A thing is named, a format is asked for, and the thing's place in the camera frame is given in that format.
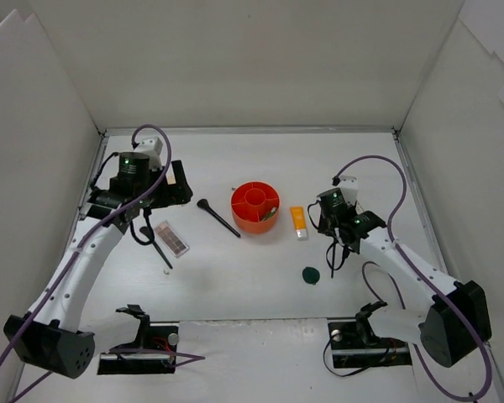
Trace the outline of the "green lip balm stick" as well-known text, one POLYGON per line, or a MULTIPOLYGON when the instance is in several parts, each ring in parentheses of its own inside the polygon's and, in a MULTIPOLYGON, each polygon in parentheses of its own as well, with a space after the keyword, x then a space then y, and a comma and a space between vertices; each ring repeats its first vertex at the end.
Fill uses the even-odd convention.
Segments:
POLYGON ((267 213, 267 214, 263 217, 262 221, 266 221, 266 220, 268 220, 269 218, 273 217, 274 215, 275 215, 275 214, 270 215, 270 212, 268 212, 268 213, 267 213))

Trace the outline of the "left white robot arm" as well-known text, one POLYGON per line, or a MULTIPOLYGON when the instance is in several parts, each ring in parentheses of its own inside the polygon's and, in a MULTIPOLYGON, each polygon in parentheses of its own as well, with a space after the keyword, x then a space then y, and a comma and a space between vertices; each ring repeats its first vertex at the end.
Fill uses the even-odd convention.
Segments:
POLYGON ((105 261, 131 222, 192 199, 182 162, 174 160, 170 168, 174 183, 166 179, 166 167, 152 164, 146 153, 123 152, 109 187, 91 192, 50 283, 24 316, 12 315, 4 325, 23 362, 76 379, 100 353, 114 348, 138 353, 150 345, 150 317, 138 305, 118 308, 92 324, 81 323, 81 314, 105 261))

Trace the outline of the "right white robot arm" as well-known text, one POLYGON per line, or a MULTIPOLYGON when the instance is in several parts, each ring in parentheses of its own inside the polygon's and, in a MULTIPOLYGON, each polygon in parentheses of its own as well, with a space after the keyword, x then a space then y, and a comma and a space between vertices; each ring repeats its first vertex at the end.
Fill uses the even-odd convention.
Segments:
POLYGON ((339 188, 320 193, 318 232, 377 264, 406 293, 407 307, 369 303, 356 314, 354 334, 365 346, 395 338, 423 348, 450 368, 491 338, 485 293, 474 281, 461 283, 421 259, 371 211, 358 213, 339 188))

